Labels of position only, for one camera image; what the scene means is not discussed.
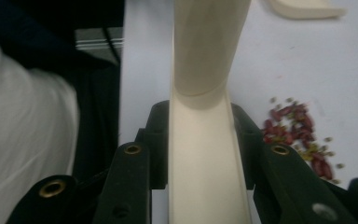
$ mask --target cream plastic tube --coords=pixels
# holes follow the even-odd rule
[[[176,0],[171,224],[250,224],[227,76],[249,0]]]
[[[174,83],[183,95],[226,84],[250,0],[175,0]]]

